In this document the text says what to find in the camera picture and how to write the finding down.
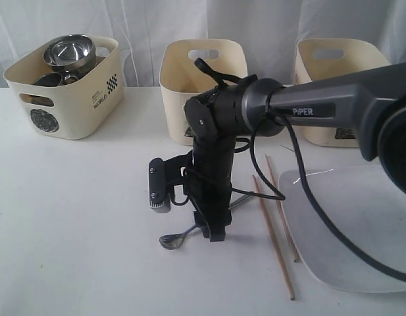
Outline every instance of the checkered logo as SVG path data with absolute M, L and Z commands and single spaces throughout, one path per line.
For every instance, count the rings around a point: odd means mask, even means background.
M 106 85 L 108 87 L 108 94 L 111 94 L 113 90 L 118 86 L 118 79 L 116 78 L 116 74 L 111 76 L 108 81 L 106 81 Z

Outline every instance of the white table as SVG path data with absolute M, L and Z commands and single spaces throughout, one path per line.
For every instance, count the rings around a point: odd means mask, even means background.
M 190 150 L 167 134 L 159 88 L 126 88 L 90 137 L 36 134 L 0 89 L 1 315 L 406 315 L 406 293 L 331 290 L 293 263 L 275 204 L 279 242 L 295 286 L 291 302 L 256 199 L 234 213 L 227 239 L 200 233 L 178 251 L 162 234 L 193 224 L 191 205 L 166 215 L 148 207 L 147 165 Z M 356 149 L 301 139 L 307 168 L 366 164 Z M 295 169 L 286 132 L 257 139 L 276 173 Z M 236 155 L 235 187 L 253 190 L 248 152 Z

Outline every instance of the white backdrop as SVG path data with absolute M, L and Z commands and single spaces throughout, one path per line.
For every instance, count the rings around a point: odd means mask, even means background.
M 128 86 L 157 86 L 166 45 L 185 38 L 235 40 L 250 73 L 290 83 L 305 38 L 358 38 L 406 61 L 406 0 L 0 0 L 0 87 L 5 68 L 70 33 L 118 40 Z

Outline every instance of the cream plastic basket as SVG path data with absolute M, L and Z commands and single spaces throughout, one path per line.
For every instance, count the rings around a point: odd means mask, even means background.
M 304 84 L 389 64 L 375 46 L 359 39 L 306 39 L 297 45 L 294 83 Z M 303 135 L 316 145 L 358 146 L 352 132 L 345 128 L 304 127 Z
M 40 134 L 77 140 L 90 135 L 124 95 L 118 42 L 91 36 L 96 48 L 109 55 L 98 57 L 97 66 L 79 81 L 57 87 L 33 86 L 42 75 L 52 72 L 42 55 L 50 42 L 31 52 L 4 72 L 4 79 Z M 32 95 L 50 99 L 48 105 L 32 103 Z
M 192 132 L 187 123 L 184 105 L 192 96 L 216 86 L 188 57 L 190 51 L 218 52 L 215 59 L 203 58 L 219 72 L 247 76 L 247 63 L 240 44 L 227 39 L 184 39 L 171 43 L 163 57 L 159 83 L 170 137 L 179 144 L 191 145 Z

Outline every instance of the chopstick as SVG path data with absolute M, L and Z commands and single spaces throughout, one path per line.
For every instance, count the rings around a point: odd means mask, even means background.
M 258 194 L 260 194 L 261 190 L 260 190 L 260 187 L 258 185 L 257 179 L 254 176 L 253 176 L 253 180 L 254 180 L 255 191 Z M 265 219 L 266 224 L 267 224 L 268 234 L 270 235 L 271 242 L 273 243 L 274 250 L 276 251 L 277 259 L 279 260 L 280 268 L 282 269 L 284 281 L 286 283 L 286 286 L 288 287 L 290 300 L 294 301 L 295 300 L 295 291 L 293 291 L 293 286 L 292 286 L 292 283 L 290 281 L 289 273 L 288 273 L 288 270 L 287 270 L 286 265 L 284 263 L 283 255 L 282 255 L 282 252 L 280 251 L 280 246 L 279 246 L 279 243 L 277 241 L 276 234 L 274 233 L 274 228 L 273 228 L 273 225 L 271 223 L 270 217 L 268 215 L 268 211 L 267 211 L 267 207 L 266 207 L 266 205 L 264 203 L 264 199 L 259 197 L 259 203 L 260 203 L 260 208 L 263 211 L 264 219 Z
M 268 156 L 267 155 L 265 155 L 265 156 L 266 156 L 266 160 L 267 160 L 268 172 L 270 173 L 271 183 L 272 183 L 273 186 L 277 187 L 277 182 L 274 179 L 273 171 L 272 171 L 271 165 L 270 165 L 270 161 L 268 160 Z M 276 204 L 277 204 L 277 208 L 279 210 L 280 219 L 282 220 L 282 224 L 283 224 L 284 232 L 285 232 L 285 235 L 286 235 L 286 239 L 288 239 L 289 247 L 290 247 L 290 249 L 291 249 L 291 251 L 293 253 L 293 262 L 300 262 L 301 258 L 299 256 L 299 253 L 297 252 L 297 249 L 295 247 L 295 243 L 293 242 L 292 236 L 291 236 L 290 231 L 289 231 L 288 224 L 287 224 L 286 219 L 284 217 L 282 203 L 280 203 L 280 201 L 277 199 Z

